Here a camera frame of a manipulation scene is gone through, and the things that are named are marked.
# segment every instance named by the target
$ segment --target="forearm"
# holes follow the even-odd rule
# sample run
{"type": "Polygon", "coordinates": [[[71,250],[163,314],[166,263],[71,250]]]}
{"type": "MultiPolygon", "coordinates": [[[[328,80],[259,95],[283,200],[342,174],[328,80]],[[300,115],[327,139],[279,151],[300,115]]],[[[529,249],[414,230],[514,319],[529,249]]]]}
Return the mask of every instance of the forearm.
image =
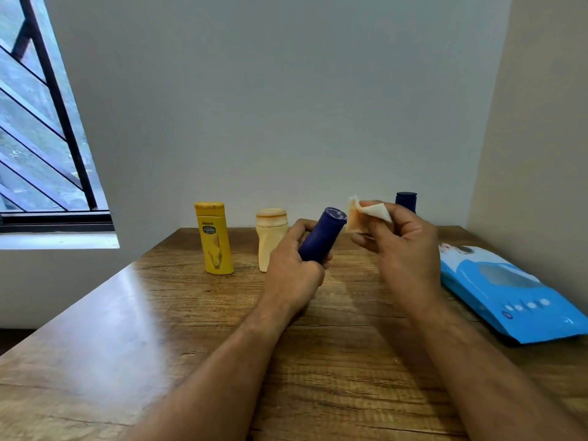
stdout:
{"type": "Polygon", "coordinates": [[[287,323],[256,307],[124,440],[245,439],[263,375],[287,323]]]}
{"type": "Polygon", "coordinates": [[[583,424],[445,301],[409,316],[473,440],[588,439],[583,424]]]}

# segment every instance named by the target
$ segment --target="hand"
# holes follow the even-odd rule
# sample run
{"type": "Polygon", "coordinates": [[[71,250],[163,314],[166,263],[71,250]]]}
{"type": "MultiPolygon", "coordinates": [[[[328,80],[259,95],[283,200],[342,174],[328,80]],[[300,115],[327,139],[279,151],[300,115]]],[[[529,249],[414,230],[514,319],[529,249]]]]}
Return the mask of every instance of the hand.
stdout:
{"type": "Polygon", "coordinates": [[[399,304],[407,314],[418,314],[441,297],[437,229],[402,206],[384,204],[393,224],[370,217],[368,226],[374,239],[353,234],[351,240],[379,255],[380,274],[399,304]]]}
{"type": "Polygon", "coordinates": [[[265,287],[258,308],[281,316],[285,319],[285,325],[311,301],[323,283],[329,260],[333,258],[329,253],[322,266],[316,262],[303,262],[300,258],[300,241],[315,224],[316,221],[299,219],[269,257],[265,287]]]}

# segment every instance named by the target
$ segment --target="yellow bottle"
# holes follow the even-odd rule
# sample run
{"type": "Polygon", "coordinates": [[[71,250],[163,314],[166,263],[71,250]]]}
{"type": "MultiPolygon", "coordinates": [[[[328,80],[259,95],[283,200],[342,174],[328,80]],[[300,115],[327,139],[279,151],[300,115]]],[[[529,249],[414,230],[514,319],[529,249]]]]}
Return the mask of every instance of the yellow bottle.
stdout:
{"type": "Polygon", "coordinates": [[[288,232],[288,217],[284,209],[261,209],[255,218],[259,236],[259,270],[267,272],[269,254],[288,232]]]}
{"type": "Polygon", "coordinates": [[[211,274],[232,274],[233,261],[229,247],[229,232],[224,218],[224,204],[202,202],[194,205],[198,217],[204,266],[211,274]]]}

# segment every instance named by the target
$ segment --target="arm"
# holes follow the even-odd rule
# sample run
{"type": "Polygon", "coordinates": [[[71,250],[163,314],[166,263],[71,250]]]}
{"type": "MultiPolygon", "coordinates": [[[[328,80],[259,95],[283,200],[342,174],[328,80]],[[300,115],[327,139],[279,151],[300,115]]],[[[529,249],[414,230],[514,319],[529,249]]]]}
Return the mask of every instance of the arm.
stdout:
{"type": "Polygon", "coordinates": [[[374,240],[352,239],[379,254],[379,269],[420,334],[473,440],[588,440],[585,426],[455,313],[440,289],[435,227],[386,204],[395,224],[369,223],[374,240]]]}
{"type": "Polygon", "coordinates": [[[273,349],[325,277],[322,266],[298,255],[300,240],[314,224],[296,222],[272,252],[264,291],[253,311],[124,441],[245,439],[273,349]]]}

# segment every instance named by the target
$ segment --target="navy blue bottle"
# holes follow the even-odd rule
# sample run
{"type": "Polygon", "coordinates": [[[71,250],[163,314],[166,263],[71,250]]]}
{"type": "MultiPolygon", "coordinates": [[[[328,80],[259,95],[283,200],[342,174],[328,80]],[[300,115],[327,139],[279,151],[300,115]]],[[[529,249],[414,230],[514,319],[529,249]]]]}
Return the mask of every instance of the navy blue bottle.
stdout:
{"type": "Polygon", "coordinates": [[[409,211],[416,213],[416,193],[415,192],[398,192],[396,193],[396,204],[406,207],[409,211]]]}
{"type": "Polygon", "coordinates": [[[324,262],[345,223],[346,214],[334,207],[327,207],[298,249],[302,261],[324,262]]]}

